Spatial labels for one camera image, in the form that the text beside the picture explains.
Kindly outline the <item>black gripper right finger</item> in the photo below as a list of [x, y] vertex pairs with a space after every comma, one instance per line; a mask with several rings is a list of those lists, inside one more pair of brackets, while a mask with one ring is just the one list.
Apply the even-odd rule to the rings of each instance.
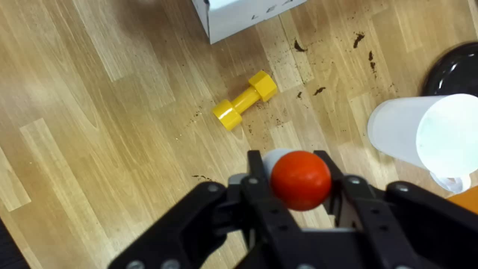
[[478, 269], [478, 216], [416, 184], [386, 189], [332, 172], [326, 213], [335, 229], [314, 237], [320, 269]]

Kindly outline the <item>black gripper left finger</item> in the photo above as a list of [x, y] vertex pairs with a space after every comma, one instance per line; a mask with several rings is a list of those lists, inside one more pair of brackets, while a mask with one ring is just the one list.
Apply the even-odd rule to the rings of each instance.
[[202, 183], [122, 252], [108, 269], [199, 269], [241, 232], [247, 255], [238, 269], [298, 269], [302, 231], [273, 193], [273, 171], [290, 150], [249, 153], [249, 172], [229, 184]]

